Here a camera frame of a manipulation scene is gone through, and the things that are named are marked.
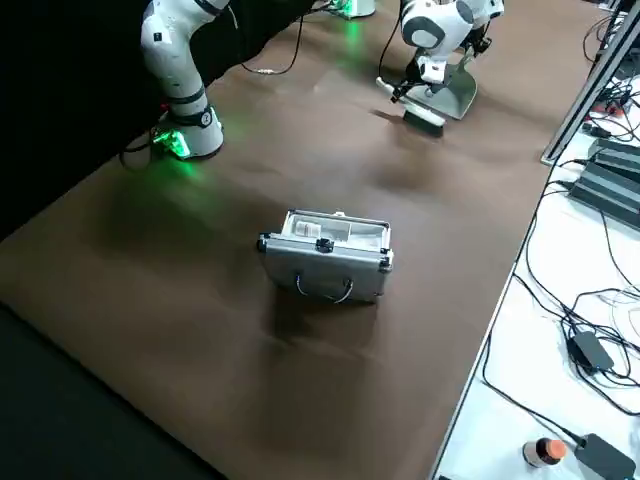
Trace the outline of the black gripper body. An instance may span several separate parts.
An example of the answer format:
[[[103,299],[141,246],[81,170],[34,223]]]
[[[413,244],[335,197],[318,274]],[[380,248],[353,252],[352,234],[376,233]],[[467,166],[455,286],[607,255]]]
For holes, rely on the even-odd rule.
[[[443,89],[443,61],[414,58],[405,69],[404,90],[407,96],[430,98]]]
[[[467,49],[473,51],[486,51],[492,43],[492,39],[487,36],[491,21],[478,28],[472,29],[467,35]]]

